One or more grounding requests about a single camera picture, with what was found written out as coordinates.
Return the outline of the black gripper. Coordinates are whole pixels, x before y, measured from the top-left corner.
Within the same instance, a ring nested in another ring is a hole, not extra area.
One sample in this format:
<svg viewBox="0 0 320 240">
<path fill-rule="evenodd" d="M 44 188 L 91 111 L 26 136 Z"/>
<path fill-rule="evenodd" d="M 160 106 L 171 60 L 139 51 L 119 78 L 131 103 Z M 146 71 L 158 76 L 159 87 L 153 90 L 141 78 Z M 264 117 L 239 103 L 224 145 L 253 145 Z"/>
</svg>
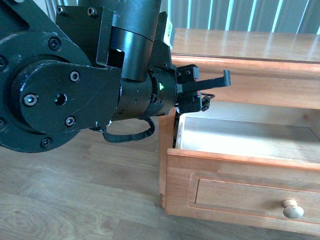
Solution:
<svg viewBox="0 0 320 240">
<path fill-rule="evenodd" d="M 201 80 L 199 68 L 195 64 L 180 66 L 177 68 L 178 94 L 175 107 L 179 113 L 205 112 L 210 108 L 214 94 L 200 92 L 213 88 L 223 88 L 231 86 L 231 75 L 229 70 L 223 71 L 222 77 Z"/>
</svg>

